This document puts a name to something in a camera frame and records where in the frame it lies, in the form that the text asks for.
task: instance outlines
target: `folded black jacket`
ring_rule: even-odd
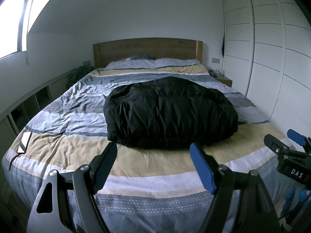
[[[222,92],[176,77],[113,89],[104,114],[108,140],[126,146],[210,144],[238,130],[237,112]]]

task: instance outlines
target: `wooden headboard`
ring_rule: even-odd
[[[95,68],[104,68],[112,61],[142,54],[156,59],[197,59],[202,63],[203,42],[166,37],[131,38],[94,44],[93,50]]]

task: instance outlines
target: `smartphone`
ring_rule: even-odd
[[[28,143],[30,141],[31,135],[32,135],[32,132],[30,132],[30,131],[23,133],[23,136],[21,138],[21,142],[20,142],[20,144],[18,146],[18,150],[17,150],[18,154],[26,153],[27,146],[28,146]]]

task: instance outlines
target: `wall socket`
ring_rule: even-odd
[[[220,63],[220,59],[212,58],[212,63]]]
[[[83,61],[83,65],[91,65],[91,61],[88,60],[88,61]]]

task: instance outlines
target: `metal screw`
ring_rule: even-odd
[[[251,170],[251,176],[257,176],[258,172],[256,170]]]
[[[228,167],[226,165],[219,165],[218,169],[222,170],[222,171],[226,171],[228,169]]]
[[[86,164],[85,164],[85,165],[80,166],[80,170],[81,170],[81,171],[86,171],[86,170],[89,169],[89,167],[90,167],[89,165],[86,165]]]
[[[50,173],[49,173],[50,176],[54,176],[55,174],[57,174],[57,170],[52,170],[52,171],[50,171]]]

